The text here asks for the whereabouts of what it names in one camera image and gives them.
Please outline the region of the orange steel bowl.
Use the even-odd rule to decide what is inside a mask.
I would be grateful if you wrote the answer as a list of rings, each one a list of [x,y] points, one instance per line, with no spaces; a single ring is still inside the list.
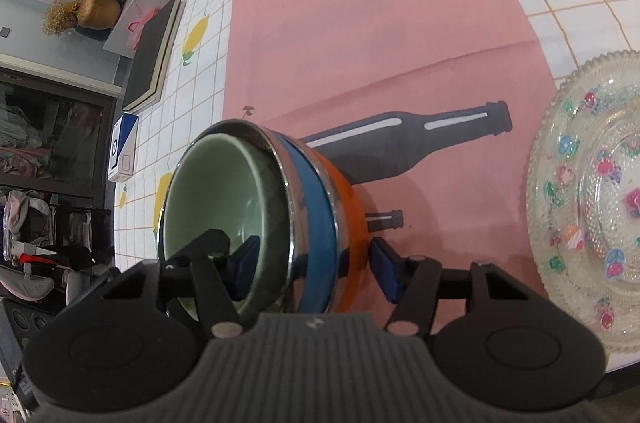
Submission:
[[[297,146],[320,177],[334,210],[340,263],[330,310],[346,313],[354,305],[367,273],[370,235],[366,213],[350,182],[326,157],[305,143]]]

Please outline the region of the green ceramic bowl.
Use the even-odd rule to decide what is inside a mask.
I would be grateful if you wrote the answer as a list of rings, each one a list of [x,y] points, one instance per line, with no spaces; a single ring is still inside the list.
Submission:
[[[291,230],[283,178],[270,153],[221,132],[190,146],[171,177],[158,256],[168,261],[208,229],[227,235],[228,256],[259,238],[250,281],[234,293],[240,318],[276,305],[288,282]]]

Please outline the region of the blue steel bowl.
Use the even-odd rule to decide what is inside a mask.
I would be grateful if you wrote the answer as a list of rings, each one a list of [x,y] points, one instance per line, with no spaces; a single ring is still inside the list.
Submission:
[[[329,173],[308,146],[280,132],[276,137],[288,151],[303,191],[300,219],[306,221],[307,252],[294,264],[294,279],[304,280],[296,310],[325,313],[333,303],[345,246],[340,200]]]

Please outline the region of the blue white box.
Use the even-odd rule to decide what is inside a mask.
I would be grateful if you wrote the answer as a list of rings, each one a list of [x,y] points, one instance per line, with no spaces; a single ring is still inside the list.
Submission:
[[[124,113],[112,129],[108,154],[107,180],[125,182],[134,175],[134,149],[138,130],[138,117]]]

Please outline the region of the clear glass plate pink flowers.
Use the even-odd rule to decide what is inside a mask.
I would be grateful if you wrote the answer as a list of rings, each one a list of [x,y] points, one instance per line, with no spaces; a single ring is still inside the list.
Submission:
[[[530,150],[530,247],[549,299],[611,353],[639,349],[639,55],[567,77]]]

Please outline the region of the black notebook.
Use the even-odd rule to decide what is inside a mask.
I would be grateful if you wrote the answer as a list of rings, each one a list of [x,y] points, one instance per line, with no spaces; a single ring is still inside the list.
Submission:
[[[125,113],[139,114],[160,100],[182,8],[182,0],[170,0],[145,22],[122,99]]]

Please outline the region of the golden vase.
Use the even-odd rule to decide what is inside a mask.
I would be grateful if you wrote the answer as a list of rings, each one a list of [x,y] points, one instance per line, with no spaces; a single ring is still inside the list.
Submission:
[[[112,28],[122,11],[118,0],[82,0],[76,11],[77,23],[89,30]]]

